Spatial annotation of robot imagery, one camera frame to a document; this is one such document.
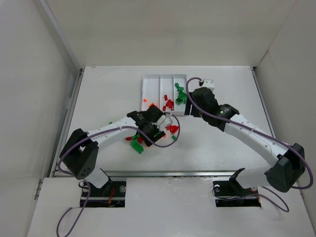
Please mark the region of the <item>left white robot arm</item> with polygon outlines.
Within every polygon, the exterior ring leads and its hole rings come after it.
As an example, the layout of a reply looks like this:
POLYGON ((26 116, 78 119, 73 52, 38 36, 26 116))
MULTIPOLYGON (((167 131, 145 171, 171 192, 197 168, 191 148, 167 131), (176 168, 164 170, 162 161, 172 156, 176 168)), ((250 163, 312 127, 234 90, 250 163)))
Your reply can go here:
POLYGON ((151 146, 165 135, 166 122, 167 114, 152 105, 146 111, 132 111, 96 130, 78 128, 61 151, 57 166, 61 172, 86 181, 104 195, 113 182, 101 168, 96 167, 99 151, 134 135, 139 135, 147 146, 151 146))

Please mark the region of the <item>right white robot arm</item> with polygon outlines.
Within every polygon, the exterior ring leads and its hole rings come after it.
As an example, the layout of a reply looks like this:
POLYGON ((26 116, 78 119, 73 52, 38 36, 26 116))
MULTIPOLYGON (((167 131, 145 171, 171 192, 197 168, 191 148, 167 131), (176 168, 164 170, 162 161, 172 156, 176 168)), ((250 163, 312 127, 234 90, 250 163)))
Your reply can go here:
POLYGON ((209 125, 237 138, 259 154, 270 166, 268 170, 240 168, 228 181, 234 189, 267 185, 286 193, 305 172, 302 161, 304 149, 301 145, 281 145, 271 140, 236 108, 229 104, 218 104, 212 90, 207 87, 200 87, 189 93, 185 114, 201 117, 209 125))

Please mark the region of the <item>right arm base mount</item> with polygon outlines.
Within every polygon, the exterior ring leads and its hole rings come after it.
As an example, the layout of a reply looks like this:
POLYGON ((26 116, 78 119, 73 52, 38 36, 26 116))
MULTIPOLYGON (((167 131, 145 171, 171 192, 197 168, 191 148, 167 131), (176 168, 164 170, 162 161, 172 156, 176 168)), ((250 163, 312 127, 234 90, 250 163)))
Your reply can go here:
POLYGON ((244 170, 241 168, 230 177, 213 178, 212 194, 216 207, 261 207, 258 191, 244 189, 236 180, 244 170))

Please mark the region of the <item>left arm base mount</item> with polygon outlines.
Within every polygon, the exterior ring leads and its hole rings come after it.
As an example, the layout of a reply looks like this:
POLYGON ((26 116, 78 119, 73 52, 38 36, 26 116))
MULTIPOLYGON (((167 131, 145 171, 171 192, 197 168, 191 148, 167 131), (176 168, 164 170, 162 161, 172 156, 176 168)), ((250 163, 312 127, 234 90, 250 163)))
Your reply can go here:
POLYGON ((105 193, 90 185, 91 192, 85 207, 124 208, 126 184, 125 180, 113 181, 111 188, 105 193))

